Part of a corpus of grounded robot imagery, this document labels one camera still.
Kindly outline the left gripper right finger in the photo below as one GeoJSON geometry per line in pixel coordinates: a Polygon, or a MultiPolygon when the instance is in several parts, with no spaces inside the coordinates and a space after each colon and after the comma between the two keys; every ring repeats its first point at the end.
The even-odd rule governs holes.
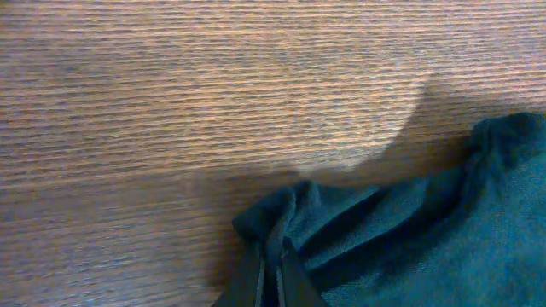
{"type": "Polygon", "coordinates": [[[290,239],[283,241],[276,282],[280,307],[328,307],[305,273],[290,239]]]}

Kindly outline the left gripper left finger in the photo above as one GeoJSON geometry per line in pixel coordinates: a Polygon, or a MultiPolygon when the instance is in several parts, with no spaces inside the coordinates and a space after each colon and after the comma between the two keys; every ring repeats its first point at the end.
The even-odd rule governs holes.
{"type": "Polygon", "coordinates": [[[252,243],[227,288],[212,307],[261,307],[263,289],[264,256],[259,243],[252,243]]]}

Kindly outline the black t-shirt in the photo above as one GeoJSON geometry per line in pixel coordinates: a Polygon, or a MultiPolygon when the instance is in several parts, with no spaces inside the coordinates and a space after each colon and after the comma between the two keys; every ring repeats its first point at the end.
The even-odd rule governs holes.
{"type": "Polygon", "coordinates": [[[461,164],[368,188],[302,182],[234,222],[264,256],[262,305],[279,306],[290,239],[328,306],[542,306],[545,117],[477,124],[461,164]]]}

